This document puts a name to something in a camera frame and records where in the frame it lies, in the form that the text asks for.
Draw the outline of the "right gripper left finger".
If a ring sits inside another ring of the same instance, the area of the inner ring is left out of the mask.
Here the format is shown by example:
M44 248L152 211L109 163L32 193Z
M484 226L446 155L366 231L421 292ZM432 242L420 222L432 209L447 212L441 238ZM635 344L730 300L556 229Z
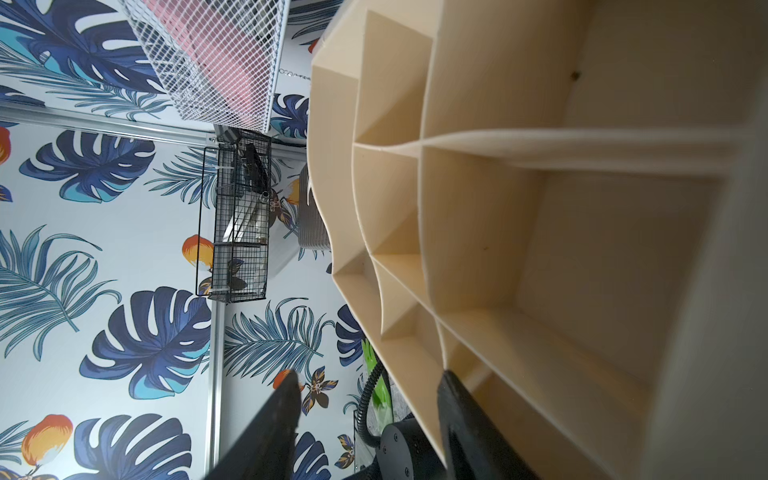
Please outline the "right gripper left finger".
M298 375L288 370L235 444L205 479L290 479L301 414Z

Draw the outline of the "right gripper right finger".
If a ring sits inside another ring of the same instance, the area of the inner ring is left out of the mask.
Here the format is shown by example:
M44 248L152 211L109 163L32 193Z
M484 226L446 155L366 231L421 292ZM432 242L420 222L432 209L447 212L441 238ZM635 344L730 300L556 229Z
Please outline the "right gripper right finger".
M437 405L448 479L535 479L460 379L443 372Z

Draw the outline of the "beige drawer organizer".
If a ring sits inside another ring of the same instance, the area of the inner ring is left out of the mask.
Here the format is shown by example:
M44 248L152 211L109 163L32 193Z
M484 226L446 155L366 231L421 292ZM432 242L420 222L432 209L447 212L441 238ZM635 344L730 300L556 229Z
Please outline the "beige drawer organizer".
M452 371L541 479L767 475L767 5L346 1L333 279L446 468Z

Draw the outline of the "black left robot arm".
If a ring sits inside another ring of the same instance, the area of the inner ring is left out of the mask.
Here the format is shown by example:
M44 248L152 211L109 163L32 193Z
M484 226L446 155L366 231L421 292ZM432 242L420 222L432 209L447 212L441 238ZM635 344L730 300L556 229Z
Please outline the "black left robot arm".
M368 427L370 401L380 377L386 372L378 361L363 388L355 412L355 433L358 440L374 449L372 462L348 476L348 479L446 479L446 468L413 415L385 426L380 435Z

